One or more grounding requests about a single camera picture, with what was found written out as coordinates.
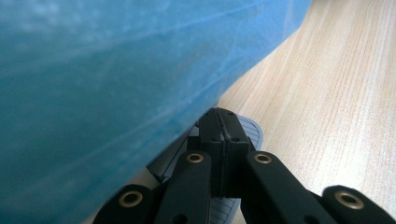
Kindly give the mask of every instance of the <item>light wood table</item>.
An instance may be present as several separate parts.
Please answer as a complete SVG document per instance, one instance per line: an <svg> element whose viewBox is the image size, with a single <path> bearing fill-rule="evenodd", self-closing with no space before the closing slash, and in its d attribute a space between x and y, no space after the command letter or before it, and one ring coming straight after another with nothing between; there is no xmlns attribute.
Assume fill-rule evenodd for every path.
<svg viewBox="0 0 396 224"><path fill-rule="evenodd" d="M257 121L307 189L357 189L396 217L396 1L314 0L219 107Z"/></svg>

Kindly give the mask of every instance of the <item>black plastic part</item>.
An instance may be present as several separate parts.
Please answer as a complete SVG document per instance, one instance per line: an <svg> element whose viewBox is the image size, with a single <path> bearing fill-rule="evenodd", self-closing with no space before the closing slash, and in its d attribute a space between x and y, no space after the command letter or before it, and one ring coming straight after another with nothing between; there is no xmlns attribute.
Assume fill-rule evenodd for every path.
<svg viewBox="0 0 396 224"><path fill-rule="evenodd" d="M387 212L355 189L343 186L328 187L323 191L322 201L325 208L338 223L396 223Z"/></svg>
<svg viewBox="0 0 396 224"><path fill-rule="evenodd" d="M200 150L212 157L212 195L239 198L244 183L241 167L254 146L238 117L229 110L210 109L199 123Z"/></svg>
<svg viewBox="0 0 396 224"><path fill-rule="evenodd" d="M262 212L255 217L266 216L262 219L270 223L336 223L275 155L250 152L246 174L255 189L246 190L242 202L260 206ZM242 212L253 216L246 209Z"/></svg>
<svg viewBox="0 0 396 224"><path fill-rule="evenodd" d="M180 155L154 223L207 223L210 156L202 151Z"/></svg>
<svg viewBox="0 0 396 224"><path fill-rule="evenodd" d="M213 108L200 119L199 135L192 129L196 134L181 136L148 167L168 181L154 190L124 187L93 223L209 223L211 197L226 197L242 199L248 224L396 224L354 189L330 187L322 198L305 189L275 155L255 151L231 111Z"/></svg>
<svg viewBox="0 0 396 224"><path fill-rule="evenodd" d="M131 202L138 202L138 194L141 194L141 201L131 206ZM120 201L127 202L127 206L129 203L129 207L122 206ZM154 196L150 189L139 185L125 186L101 208L93 224L151 223L150 208L153 203Z"/></svg>

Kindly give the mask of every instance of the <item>blue cloth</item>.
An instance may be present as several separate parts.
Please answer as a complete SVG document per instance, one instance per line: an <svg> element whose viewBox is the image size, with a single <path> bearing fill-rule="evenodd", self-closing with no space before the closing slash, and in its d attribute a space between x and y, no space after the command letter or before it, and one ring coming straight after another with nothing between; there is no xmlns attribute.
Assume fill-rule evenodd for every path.
<svg viewBox="0 0 396 224"><path fill-rule="evenodd" d="M0 223L88 217L309 4L1 0Z"/></svg>

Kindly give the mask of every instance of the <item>screw hole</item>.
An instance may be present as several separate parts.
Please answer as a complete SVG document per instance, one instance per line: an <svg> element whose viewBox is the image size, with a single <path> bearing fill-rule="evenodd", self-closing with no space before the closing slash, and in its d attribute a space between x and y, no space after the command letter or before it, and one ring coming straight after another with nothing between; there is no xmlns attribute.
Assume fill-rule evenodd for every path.
<svg viewBox="0 0 396 224"><path fill-rule="evenodd" d="M350 197L349 195L341 195L341 198L347 203L357 203L356 199Z"/></svg>
<svg viewBox="0 0 396 224"><path fill-rule="evenodd" d="M304 222L306 224L320 224L319 220L315 217L312 216L306 216L304 217Z"/></svg>
<svg viewBox="0 0 396 224"><path fill-rule="evenodd" d="M198 161L200 159L200 157L198 155L191 155L190 156L190 160L192 161Z"/></svg>
<svg viewBox="0 0 396 224"><path fill-rule="evenodd" d="M174 216L173 218L173 223L174 224L185 224L187 223L187 217L183 214L179 214L177 216Z"/></svg>
<svg viewBox="0 0 396 224"><path fill-rule="evenodd" d="M260 155L260 156L258 157L258 159L259 159L259 161L269 161L269 160L270 160L268 157L263 156L263 155Z"/></svg>
<svg viewBox="0 0 396 224"><path fill-rule="evenodd" d="M124 197L124 201L126 203L133 203L137 201L139 198L136 194L128 194L127 196Z"/></svg>

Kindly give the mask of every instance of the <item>wooden surface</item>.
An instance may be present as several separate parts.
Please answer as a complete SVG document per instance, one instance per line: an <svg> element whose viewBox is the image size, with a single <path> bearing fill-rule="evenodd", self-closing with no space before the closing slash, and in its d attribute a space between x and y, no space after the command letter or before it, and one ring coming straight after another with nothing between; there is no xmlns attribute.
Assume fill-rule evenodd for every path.
<svg viewBox="0 0 396 224"><path fill-rule="evenodd" d="M307 189L351 187L396 217L396 1L313 0L219 106L257 121Z"/></svg>

